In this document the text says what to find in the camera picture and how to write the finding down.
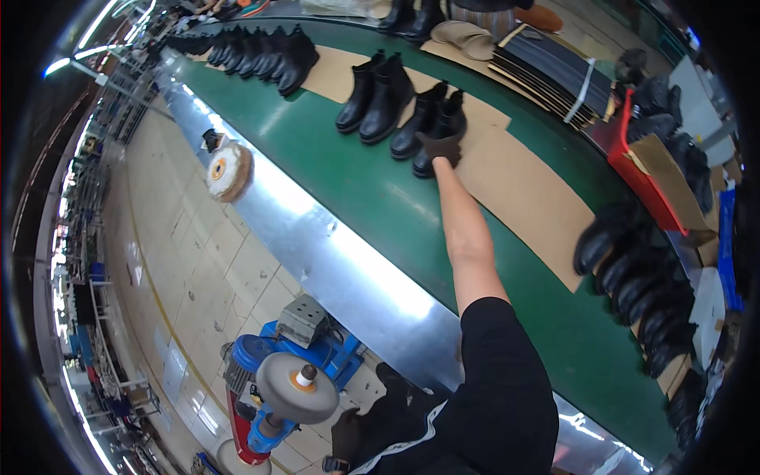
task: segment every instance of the wristwatch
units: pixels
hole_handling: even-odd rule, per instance
[[[335,458],[332,455],[327,455],[322,459],[322,471],[326,473],[330,472],[343,472],[348,473],[350,464],[340,458]]]

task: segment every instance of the metal box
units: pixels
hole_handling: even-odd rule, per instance
[[[309,348],[327,326],[325,309],[310,295],[303,294],[289,303],[277,320],[277,332],[300,347]]]

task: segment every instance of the yellow floor line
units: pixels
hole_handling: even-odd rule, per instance
[[[145,277],[147,277],[148,285],[150,286],[150,291],[153,293],[153,297],[156,300],[156,304],[158,305],[158,310],[161,313],[161,318],[163,318],[163,323],[166,324],[166,327],[169,329],[169,334],[174,338],[174,341],[177,343],[177,348],[179,348],[179,352],[182,353],[182,355],[185,357],[185,361],[188,362],[188,368],[190,368],[190,371],[193,372],[195,377],[198,379],[198,382],[201,383],[201,386],[203,389],[206,390],[206,393],[211,396],[211,399],[214,400],[214,402],[217,404],[217,406],[227,412],[226,404],[222,404],[221,401],[219,401],[219,398],[214,394],[214,392],[211,390],[211,386],[208,385],[208,383],[201,377],[201,373],[198,371],[198,368],[195,367],[195,364],[192,362],[192,359],[190,359],[190,356],[188,355],[188,352],[185,350],[185,347],[182,345],[182,342],[177,337],[177,333],[174,331],[174,328],[172,327],[171,322],[169,321],[169,317],[166,315],[166,310],[163,307],[163,304],[161,302],[161,298],[158,296],[158,292],[156,291],[156,286],[153,283],[153,277],[150,275],[150,271],[147,268],[147,262],[145,261],[145,254],[142,250],[142,244],[140,244],[140,236],[138,234],[138,226],[137,221],[135,220],[135,210],[132,208],[132,192],[131,192],[131,186],[129,182],[129,165],[127,161],[126,166],[126,176],[127,176],[127,202],[129,203],[129,217],[130,221],[132,223],[132,231],[135,233],[135,243],[138,245],[138,251],[140,253],[140,262],[143,264],[143,272]],[[269,457],[269,460],[272,462],[272,464],[277,465],[277,467],[285,472],[286,475],[293,475],[293,472],[288,470],[284,465],[282,465],[277,459],[274,457]]]

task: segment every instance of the work glove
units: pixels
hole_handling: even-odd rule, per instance
[[[359,449],[361,443],[359,418],[361,416],[357,415],[357,412],[359,412],[358,407],[347,410],[332,426],[333,457],[350,461]]]

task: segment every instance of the green conveyor belt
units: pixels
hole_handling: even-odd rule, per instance
[[[465,89],[511,117],[508,130],[562,177],[594,210],[629,195],[600,153],[560,119],[480,74],[414,49],[403,40],[347,24],[299,19],[321,45],[371,55],[402,52],[404,64]],[[290,30],[295,20],[240,21]],[[218,26],[205,31],[215,31]],[[283,99],[273,84],[226,76],[181,60],[176,77],[272,159],[339,219],[452,310],[451,265],[434,180],[420,180],[398,163],[389,139],[373,147],[341,135],[341,105],[300,90]],[[608,313],[609,299],[592,293],[592,277],[575,294],[508,228],[485,211],[499,276],[559,394],[616,437],[659,462],[676,447],[657,383],[628,328]]]

